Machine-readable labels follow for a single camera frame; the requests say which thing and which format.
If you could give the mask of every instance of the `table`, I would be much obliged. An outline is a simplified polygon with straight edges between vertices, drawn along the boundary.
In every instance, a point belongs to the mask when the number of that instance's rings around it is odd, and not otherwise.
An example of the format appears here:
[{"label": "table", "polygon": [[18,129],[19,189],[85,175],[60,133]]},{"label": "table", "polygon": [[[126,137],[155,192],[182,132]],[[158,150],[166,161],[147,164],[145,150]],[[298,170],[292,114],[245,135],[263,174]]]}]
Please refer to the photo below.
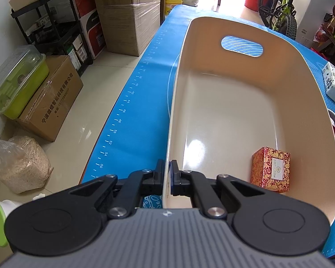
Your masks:
[{"label": "table", "polygon": [[[193,18],[219,17],[246,23],[295,46],[311,69],[327,107],[335,103],[325,93],[321,69],[326,60],[301,44],[253,22],[185,5],[176,6],[160,27],[128,79],[87,163],[82,182],[113,173],[119,178],[141,169],[154,169],[157,159],[165,159],[175,72],[188,25]],[[161,206],[159,197],[147,204]],[[323,249],[326,257],[335,255],[335,221]]]}]

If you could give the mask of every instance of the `yellow bottle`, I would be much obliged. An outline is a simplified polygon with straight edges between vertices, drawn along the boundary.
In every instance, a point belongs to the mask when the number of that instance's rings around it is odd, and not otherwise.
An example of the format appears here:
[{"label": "yellow bottle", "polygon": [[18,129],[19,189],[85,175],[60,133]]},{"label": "yellow bottle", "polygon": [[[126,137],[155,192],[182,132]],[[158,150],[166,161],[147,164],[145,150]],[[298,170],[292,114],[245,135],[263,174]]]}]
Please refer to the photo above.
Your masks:
[{"label": "yellow bottle", "polygon": [[165,15],[168,15],[176,5],[181,4],[182,0],[165,0]]}]

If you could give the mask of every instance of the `red floral box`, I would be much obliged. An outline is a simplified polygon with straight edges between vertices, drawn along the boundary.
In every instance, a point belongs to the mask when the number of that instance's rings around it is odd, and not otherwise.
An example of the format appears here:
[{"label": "red floral box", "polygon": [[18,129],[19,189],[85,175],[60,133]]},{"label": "red floral box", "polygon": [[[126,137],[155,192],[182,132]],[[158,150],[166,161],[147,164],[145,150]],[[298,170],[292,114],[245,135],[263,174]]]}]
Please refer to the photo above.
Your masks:
[{"label": "red floral box", "polygon": [[290,154],[262,147],[253,154],[251,183],[283,193],[289,190]]}]

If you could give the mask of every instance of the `black metal shelf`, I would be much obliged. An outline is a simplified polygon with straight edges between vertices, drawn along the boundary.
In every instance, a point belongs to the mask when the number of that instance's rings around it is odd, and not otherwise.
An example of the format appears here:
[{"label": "black metal shelf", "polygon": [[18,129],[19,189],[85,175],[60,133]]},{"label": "black metal shelf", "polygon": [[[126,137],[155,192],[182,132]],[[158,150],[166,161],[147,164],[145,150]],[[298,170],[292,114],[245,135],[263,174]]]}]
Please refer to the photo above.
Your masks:
[{"label": "black metal shelf", "polygon": [[[48,6],[48,2],[50,0],[38,0],[35,1],[23,8],[21,8],[18,11],[14,11],[11,10],[11,17],[13,17],[19,27],[19,29],[21,30],[22,35],[24,36],[27,44],[33,44],[35,45],[35,47],[38,49],[38,51],[40,51],[41,53],[47,53],[47,52],[52,52],[52,50],[54,50],[54,53],[63,53],[65,55],[68,55],[66,48],[65,48],[65,43],[70,39],[70,37],[72,37],[75,33],[79,33],[81,35],[81,39],[82,39],[82,43],[83,43],[83,47],[85,48],[85,51],[87,53],[87,58],[86,60],[82,63],[82,66],[80,67],[80,69],[78,70],[79,75],[81,76],[83,74],[83,72],[85,71],[85,69],[87,68],[88,65],[93,63],[93,59],[90,53],[90,50],[88,48],[88,44],[86,41],[86,38],[83,34],[82,31],[82,27],[81,27],[81,23],[77,17],[77,13],[75,11],[75,7],[73,4],[73,0],[69,0],[70,1],[70,5],[71,5],[71,10],[73,13],[73,16],[75,18],[74,21],[72,22],[65,22],[65,23],[59,23],[59,24],[55,24],[54,21],[54,17],[50,11],[50,8]],[[29,11],[32,10],[36,10],[38,17],[41,18],[41,13],[39,10],[39,7],[41,6],[45,6],[45,10],[48,14],[48,17],[50,19],[51,25],[52,25],[52,30],[53,30],[53,36],[52,39],[48,42],[48,41],[44,41],[44,42],[31,42],[29,40],[29,38],[27,37],[25,31],[22,28],[22,25],[19,21],[19,17]]]},{"label": "black metal shelf", "polygon": [[65,22],[65,23],[62,23],[62,24],[66,24],[66,23],[71,23],[72,26],[70,27],[70,29],[60,39],[55,39],[54,41],[47,42],[47,43],[34,44],[36,46],[36,48],[39,51],[46,52],[50,48],[59,47],[60,45],[64,44],[80,28],[79,22],[78,23],[77,22]]},{"label": "black metal shelf", "polygon": [[29,4],[29,5],[25,6],[25,7],[23,7],[21,9],[17,10],[17,11],[12,11],[11,17],[12,18],[19,17],[19,16],[21,16],[21,15],[23,15],[23,14],[25,14],[25,13],[31,11],[31,10],[35,10],[36,8],[45,5],[49,1],[50,0],[38,0],[38,1],[35,1],[35,2],[33,2],[33,3],[31,3],[31,4]]}]

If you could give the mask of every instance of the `clear plastic lid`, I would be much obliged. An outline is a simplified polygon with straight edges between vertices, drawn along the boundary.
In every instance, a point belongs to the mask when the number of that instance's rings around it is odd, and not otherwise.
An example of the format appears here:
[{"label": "clear plastic lid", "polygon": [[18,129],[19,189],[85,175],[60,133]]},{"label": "clear plastic lid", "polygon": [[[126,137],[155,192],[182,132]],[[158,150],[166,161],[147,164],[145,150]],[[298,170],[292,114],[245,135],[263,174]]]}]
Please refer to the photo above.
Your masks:
[{"label": "clear plastic lid", "polygon": [[0,111],[15,98],[44,56],[34,45],[16,48],[0,66]]}]

